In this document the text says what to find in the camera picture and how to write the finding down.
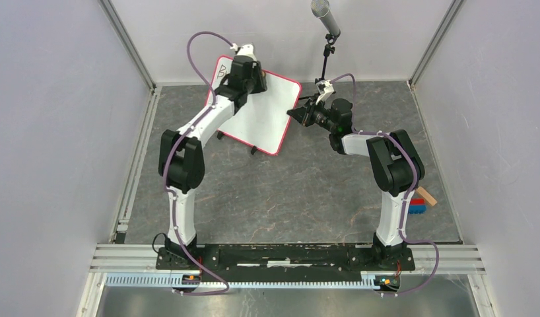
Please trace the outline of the pink framed whiteboard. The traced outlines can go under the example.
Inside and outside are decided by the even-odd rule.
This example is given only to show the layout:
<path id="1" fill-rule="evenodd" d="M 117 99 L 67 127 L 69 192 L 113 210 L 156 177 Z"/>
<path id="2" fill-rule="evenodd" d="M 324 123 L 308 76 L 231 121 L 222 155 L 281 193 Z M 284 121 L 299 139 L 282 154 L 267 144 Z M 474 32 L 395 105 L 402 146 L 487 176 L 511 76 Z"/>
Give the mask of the pink framed whiteboard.
<path id="1" fill-rule="evenodd" d="M 202 129 L 202 144 L 206 145 L 219 131 L 265 154 L 277 155 L 290 123 L 287 111 L 295 107 L 301 86 L 264 69 L 261 73 L 266 90 L 249 94 L 238 110 L 223 96 L 217 97 L 215 106 L 211 105 L 213 97 L 208 97 L 206 107 L 211 111 L 201 120 L 201 125 L 206 125 Z"/>

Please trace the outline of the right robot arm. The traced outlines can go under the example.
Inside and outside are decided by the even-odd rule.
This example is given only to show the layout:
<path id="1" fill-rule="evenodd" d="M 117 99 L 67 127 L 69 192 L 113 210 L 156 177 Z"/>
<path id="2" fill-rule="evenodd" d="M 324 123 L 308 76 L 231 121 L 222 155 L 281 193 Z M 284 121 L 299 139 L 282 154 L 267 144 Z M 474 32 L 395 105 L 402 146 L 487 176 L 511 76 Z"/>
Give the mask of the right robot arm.
<path id="1" fill-rule="evenodd" d="M 382 192 L 380 222 L 372 241 L 372 263 L 389 269 L 405 258 L 405 223 L 415 187 L 424 176 L 423 163 L 407 132 L 355 132 L 353 104 L 337 98 L 326 108 L 316 96 L 304 106 L 287 110 L 304 127 L 318 125 L 329 133 L 331 148 L 340 155 L 360 155 L 370 160 L 375 182 Z"/>

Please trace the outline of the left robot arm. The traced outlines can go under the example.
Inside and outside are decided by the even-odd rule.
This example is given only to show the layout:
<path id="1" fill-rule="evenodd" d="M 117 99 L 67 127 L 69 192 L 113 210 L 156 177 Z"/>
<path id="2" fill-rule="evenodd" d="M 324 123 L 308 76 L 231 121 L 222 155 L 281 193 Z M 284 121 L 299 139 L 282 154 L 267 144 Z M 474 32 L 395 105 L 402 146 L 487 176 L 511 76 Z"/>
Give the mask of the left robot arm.
<path id="1" fill-rule="evenodd" d="M 197 250 L 188 246 L 195 241 L 182 239 L 178 232 L 179 198 L 184 205 L 187 194 L 197 188 L 205 174 L 203 156 L 203 138 L 212 134 L 248 101 L 248 96 L 267 90 L 265 74 L 260 62 L 254 55 L 235 55 L 230 72 L 224 76 L 220 85 L 212 90 L 212 104 L 196 115 L 184 127 L 184 131 L 166 130 L 162 136 L 162 146 L 170 147 L 167 159 L 160 165 L 166 192 L 170 200 L 170 229 L 164 238 L 164 249 L 172 254 L 172 260 L 182 269 L 189 269 L 197 262 Z"/>

